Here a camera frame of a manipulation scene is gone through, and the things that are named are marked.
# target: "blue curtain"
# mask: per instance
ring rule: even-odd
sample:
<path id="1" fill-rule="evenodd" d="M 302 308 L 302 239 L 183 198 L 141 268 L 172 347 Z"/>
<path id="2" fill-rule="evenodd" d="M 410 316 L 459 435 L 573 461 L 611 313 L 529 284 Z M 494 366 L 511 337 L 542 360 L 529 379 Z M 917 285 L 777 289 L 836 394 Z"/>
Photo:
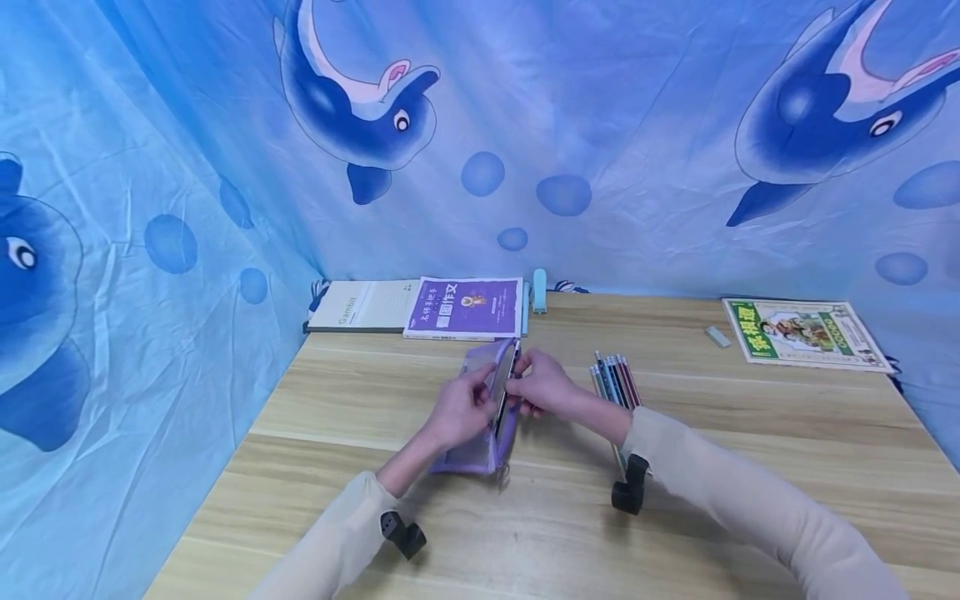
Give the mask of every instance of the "blue curtain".
<path id="1" fill-rule="evenodd" d="M 137 597 L 319 279 L 851 300 L 960 464 L 951 0 L 0 3 L 0 588 Z"/>

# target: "purple pencil case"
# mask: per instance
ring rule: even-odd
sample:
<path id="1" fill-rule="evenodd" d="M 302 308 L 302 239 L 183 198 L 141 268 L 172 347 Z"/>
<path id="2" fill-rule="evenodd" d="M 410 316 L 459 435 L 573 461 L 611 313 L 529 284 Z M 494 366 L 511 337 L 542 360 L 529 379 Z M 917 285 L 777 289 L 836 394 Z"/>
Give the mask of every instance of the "purple pencil case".
<path id="1" fill-rule="evenodd" d="M 519 405 L 507 405 L 507 379 L 514 376 L 514 364 L 520 355 L 520 340 L 508 338 L 478 348 L 472 348 L 464 357 L 460 373 L 472 371 L 490 363 L 496 369 L 487 377 L 491 402 L 497 404 L 497 413 L 491 426 L 465 444 L 452 448 L 430 466 L 431 473 L 467 473 L 475 475 L 502 474 L 514 441 Z"/>

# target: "desk surface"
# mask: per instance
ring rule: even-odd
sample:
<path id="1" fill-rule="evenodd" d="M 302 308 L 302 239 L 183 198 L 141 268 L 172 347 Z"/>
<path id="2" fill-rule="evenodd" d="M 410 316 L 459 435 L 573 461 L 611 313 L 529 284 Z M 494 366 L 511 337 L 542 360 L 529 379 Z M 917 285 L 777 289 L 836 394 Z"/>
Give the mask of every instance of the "desk surface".
<path id="1" fill-rule="evenodd" d="M 588 386 L 593 351 L 626 354 L 644 402 L 760 462 L 853 523 L 915 600 L 960 588 L 960 478 L 876 373 L 748 365 L 719 302 L 552 294 L 527 348 Z M 358 472 L 420 427 L 471 344 L 396 335 L 307 340 L 148 598 L 242 598 Z M 610 506 L 610 446 L 552 419 L 518 431 L 499 491 L 421 479 L 401 504 L 429 539 L 387 544 L 343 598 L 800 598 L 789 573 L 651 492 Z"/>

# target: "eraser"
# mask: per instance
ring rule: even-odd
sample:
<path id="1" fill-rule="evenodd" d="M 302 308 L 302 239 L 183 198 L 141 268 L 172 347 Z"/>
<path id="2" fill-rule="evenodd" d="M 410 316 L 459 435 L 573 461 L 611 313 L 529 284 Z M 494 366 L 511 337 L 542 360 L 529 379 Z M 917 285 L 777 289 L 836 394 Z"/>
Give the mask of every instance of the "eraser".
<path id="1" fill-rule="evenodd" d="M 727 339 L 727 336 L 724 335 L 720 329 L 710 326 L 707 327 L 706 332 L 707 335 L 710 336 L 710 339 L 720 348 L 726 348 L 730 345 L 730 340 Z"/>

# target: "hand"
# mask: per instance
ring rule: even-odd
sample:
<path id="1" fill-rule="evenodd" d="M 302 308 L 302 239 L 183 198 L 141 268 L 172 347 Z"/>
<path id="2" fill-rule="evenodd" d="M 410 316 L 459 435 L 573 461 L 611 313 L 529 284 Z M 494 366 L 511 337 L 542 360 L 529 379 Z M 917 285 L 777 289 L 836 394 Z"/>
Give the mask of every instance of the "hand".
<path id="1" fill-rule="evenodd" d="M 468 371 L 440 388 L 437 404 L 423 426 L 423 432 L 440 450 L 449 450 L 472 440 L 482 432 L 497 411 L 496 402 L 484 381 L 496 369 L 494 363 Z"/>
<path id="2" fill-rule="evenodd" d="M 520 414 L 539 417 L 550 411 L 564 420 L 574 414 L 573 404 L 582 390 L 553 356 L 536 348 L 528 350 L 516 361 L 514 374 L 523 376 L 507 381 L 507 394 L 511 402 L 522 400 Z"/>

